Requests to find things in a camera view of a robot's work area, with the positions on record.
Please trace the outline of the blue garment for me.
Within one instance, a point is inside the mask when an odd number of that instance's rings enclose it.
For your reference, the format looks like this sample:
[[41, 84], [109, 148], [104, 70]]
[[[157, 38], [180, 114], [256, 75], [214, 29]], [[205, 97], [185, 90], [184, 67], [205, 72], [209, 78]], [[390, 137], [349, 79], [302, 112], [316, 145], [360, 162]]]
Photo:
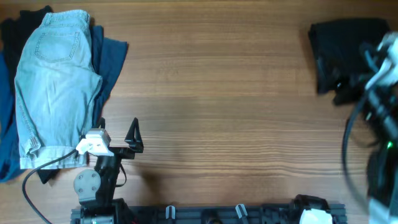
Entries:
[[93, 112], [93, 127], [95, 127], [101, 116], [103, 106], [121, 73], [128, 44], [127, 42], [105, 38], [101, 26], [91, 27], [90, 33], [93, 68], [103, 78], [101, 89], [95, 98]]

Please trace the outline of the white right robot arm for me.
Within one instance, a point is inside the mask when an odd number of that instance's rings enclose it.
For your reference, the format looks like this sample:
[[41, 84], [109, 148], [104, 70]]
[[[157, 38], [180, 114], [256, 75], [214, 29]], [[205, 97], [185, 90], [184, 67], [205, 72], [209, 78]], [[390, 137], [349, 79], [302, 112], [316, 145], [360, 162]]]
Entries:
[[[356, 117], [369, 116], [380, 146], [368, 161], [368, 199], [363, 198], [349, 176], [347, 148]], [[397, 83], [373, 85], [366, 90], [347, 120], [341, 163], [346, 183], [360, 205], [369, 212], [370, 223], [397, 223]]]

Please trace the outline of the black shorts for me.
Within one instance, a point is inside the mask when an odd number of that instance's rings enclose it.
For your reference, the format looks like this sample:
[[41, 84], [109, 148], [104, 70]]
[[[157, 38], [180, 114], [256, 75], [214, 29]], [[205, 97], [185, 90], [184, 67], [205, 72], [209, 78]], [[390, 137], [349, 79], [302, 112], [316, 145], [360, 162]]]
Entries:
[[378, 44], [390, 31], [380, 18], [337, 19], [312, 24], [308, 39], [317, 69], [317, 92], [325, 94], [350, 75], [368, 73], [360, 46]]

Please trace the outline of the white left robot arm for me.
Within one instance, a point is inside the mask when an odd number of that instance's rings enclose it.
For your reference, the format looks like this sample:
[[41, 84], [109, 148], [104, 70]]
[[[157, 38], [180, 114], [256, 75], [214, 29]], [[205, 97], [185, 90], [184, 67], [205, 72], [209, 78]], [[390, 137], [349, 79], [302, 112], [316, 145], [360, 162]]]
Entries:
[[122, 198], [114, 198], [120, 173], [126, 171], [123, 159], [133, 160], [142, 153], [144, 144], [139, 131], [139, 121], [134, 118], [126, 134], [125, 147], [111, 147], [111, 138], [104, 128], [93, 128], [77, 145], [79, 154], [97, 158], [93, 169], [85, 169], [74, 180], [80, 211], [71, 216], [72, 223], [137, 223], [137, 217]]

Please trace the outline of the black garment at pile bottom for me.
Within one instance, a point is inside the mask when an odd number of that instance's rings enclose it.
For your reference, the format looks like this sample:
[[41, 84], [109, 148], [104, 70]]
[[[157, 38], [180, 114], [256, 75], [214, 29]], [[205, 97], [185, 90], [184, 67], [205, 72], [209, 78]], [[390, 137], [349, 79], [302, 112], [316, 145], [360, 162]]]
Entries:
[[14, 79], [17, 65], [27, 39], [52, 12], [50, 6], [38, 11], [22, 10], [16, 20], [1, 22], [1, 182], [5, 183], [23, 173], [19, 164], [19, 138], [15, 113]]

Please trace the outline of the light grey denim shorts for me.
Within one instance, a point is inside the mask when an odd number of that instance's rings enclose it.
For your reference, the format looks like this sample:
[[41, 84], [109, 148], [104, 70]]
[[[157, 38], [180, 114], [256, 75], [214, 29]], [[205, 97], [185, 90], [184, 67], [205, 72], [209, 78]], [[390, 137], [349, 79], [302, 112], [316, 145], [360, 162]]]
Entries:
[[92, 127], [102, 77], [91, 62], [90, 15], [47, 13], [17, 66], [16, 121], [21, 169], [84, 166], [72, 151]]

